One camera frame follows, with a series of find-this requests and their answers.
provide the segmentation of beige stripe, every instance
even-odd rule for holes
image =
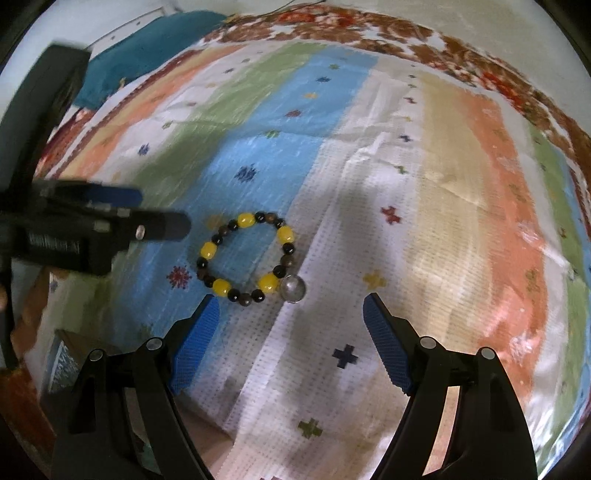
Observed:
[[[447,349],[476,348],[474,327],[491,299],[483,171],[488,159],[457,107],[457,87],[421,74],[425,159],[407,249],[406,311]]]

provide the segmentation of white stripe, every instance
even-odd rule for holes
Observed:
[[[419,144],[423,104],[419,89],[407,85],[413,72],[407,61],[380,57],[290,209],[289,223],[304,232],[298,243],[311,240],[300,269],[308,293],[277,314],[224,425],[238,434],[219,479],[282,478],[287,471],[292,480],[324,479],[339,464],[348,478],[353,470],[366,478],[388,446],[406,397],[390,383],[363,323],[369,291],[362,278],[381,270],[389,284],[376,290],[395,312],[424,157],[410,146]],[[409,93],[416,105],[404,100]],[[400,224],[385,222],[380,210],[390,205]],[[331,355],[346,344],[358,364],[339,369]],[[324,432],[307,440],[297,426],[311,418]]]
[[[531,397],[524,406],[534,450],[539,452],[550,440],[554,405],[560,393],[564,354],[568,339],[566,281],[568,261],[561,251],[553,208],[548,198],[543,172],[535,159],[528,122],[501,100],[499,105],[506,130],[518,150],[518,161],[534,203],[540,233],[546,242],[544,249],[544,282],[547,289],[547,318],[544,343],[532,375]]]

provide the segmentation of yellow bead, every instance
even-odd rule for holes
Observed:
[[[217,245],[212,242],[205,242],[201,247],[201,256],[205,260],[211,260],[217,252]]]
[[[258,287],[263,291],[263,293],[272,293],[277,289],[278,286],[279,279],[272,273],[263,275],[258,281]]]
[[[288,227],[287,225],[282,226],[277,230],[277,238],[281,242],[281,244],[293,243],[296,240],[296,236],[294,235],[294,231]]]
[[[248,228],[255,224],[255,216],[251,213],[241,213],[238,215],[238,225],[240,228]]]
[[[220,297],[227,297],[228,292],[230,291],[232,286],[230,285],[230,282],[228,282],[227,280],[218,278],[215,282],[213,282],[212,288],[216,295]]]

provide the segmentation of blue gripper pad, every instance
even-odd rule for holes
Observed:
[[[363,301],[363,321],[388,372],[390,381],[406,395],[413,389],[408,355],[390,325],[388,312],[383,311],[371,295]]]
[[[220,320],[220,304],[213,297],[196,319],[177,353],[172,358],[172,375],[168,386],[173,395],[189,387],[195,372],[212,341]]]

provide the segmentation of orange stripe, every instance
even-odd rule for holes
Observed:
[[[487,96],[462,91],[466,119],[491,166],[485,176],[490,208],[485,222],[495,233],[489,249],[492,305],[479,343],[497,351],[523,403],[532,390],[547,318],[544,241],[499,105]]]
[[[129,127],[152,115],[154,110],[177,93],[198,72],[213,62],[240,50],[242,46],[208,48],[191,56],[148,88],[135,95],[123,108],[97,128],[63,171],[61,178],[89,178],[104,165]]]

